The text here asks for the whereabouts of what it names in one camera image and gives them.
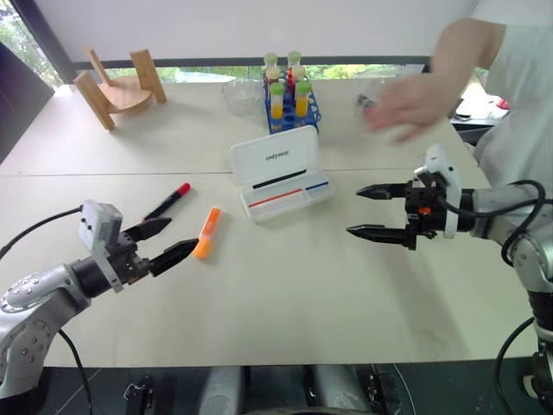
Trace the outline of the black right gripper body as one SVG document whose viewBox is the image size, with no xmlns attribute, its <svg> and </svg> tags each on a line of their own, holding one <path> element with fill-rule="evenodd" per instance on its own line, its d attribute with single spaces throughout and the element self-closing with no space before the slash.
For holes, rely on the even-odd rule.
<svg viewBox="0 0 553 415">
<path fill-rule="evenodd" d="M 438 197 L 444 195 L 443 186 L 436 182 L 432 182 L 429 187 L 418 178 L 407 183 L 404 204 L 407 216 L 404 246 L 409 250 L 416 249 L 418 236 L 433 239 L 438 231 L 444 230 L 446 209 L 438 201 Z"/>
</svg>

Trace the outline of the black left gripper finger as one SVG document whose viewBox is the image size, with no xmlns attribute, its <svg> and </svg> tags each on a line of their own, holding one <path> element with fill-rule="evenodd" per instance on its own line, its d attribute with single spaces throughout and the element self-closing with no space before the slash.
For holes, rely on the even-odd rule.
<svg viewBox="0 0 553 415">
<path fill-rule="evenodd" d="M 143 220 L 141 223 L 130 227 L 124 231 L 133 242 L 137 243 L 147 240 L 159 234 L 165 227 L 171 223 L 169 217 L 158 217 L 148 220 Z"/>
<path fill-rule="evenodd" d="M 149 261 L 149 273 L 153 277 L 163 274 L 165 271 L 178 265 L 186 259 L 195 249 L 199 242 L 198 238 L 179 241 L 167 248 L 160 255 Z"/>
</svg>

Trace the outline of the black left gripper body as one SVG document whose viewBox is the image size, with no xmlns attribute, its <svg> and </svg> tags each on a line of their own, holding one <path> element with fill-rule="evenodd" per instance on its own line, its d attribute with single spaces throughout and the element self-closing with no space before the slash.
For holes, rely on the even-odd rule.
<svg viewBox="0 0 553 415">
<path fill-rule="evenodd" d="M 127 233 L 120 233 L 111 247 L 111 266 L 122 285 L 134 284 L 149 274 L 149 260 L 137 254 L 137 242 Z"/>
</svg>

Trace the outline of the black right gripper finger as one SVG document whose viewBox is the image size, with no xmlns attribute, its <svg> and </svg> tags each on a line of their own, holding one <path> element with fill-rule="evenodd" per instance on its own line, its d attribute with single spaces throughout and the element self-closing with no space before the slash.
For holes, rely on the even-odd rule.
<svg viewBox="0 0 553 415">
<path fill-rule="evenodd" d="M 404 198 L 406 195 L 406 183 L 373 184 L 358 190 L 355 194 L 372 200 L 391 200 Z"/>
<path fill-rule="evenodd" d="M 400 245 L 403 247 L 409 246 L 407 231 L 404 229 L 364 224 L 351 226 L 346 230 L 355 237 L 371 242 Z"/>
</svg>

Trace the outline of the person's bare hand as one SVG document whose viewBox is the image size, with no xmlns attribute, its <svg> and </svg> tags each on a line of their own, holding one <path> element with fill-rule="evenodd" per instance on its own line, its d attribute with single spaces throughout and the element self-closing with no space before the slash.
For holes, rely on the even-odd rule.
<svg viewBox="0 0 553 415">
<path fill-rule="evenodd" d="M 406 143 L 445 118 L 465 85 L 445 73 L 420 73 L 389 83 L 365 111 L 368 127 L 376 132 L 400 126 L 404 131 L 395 141 Z"/>
</svg>

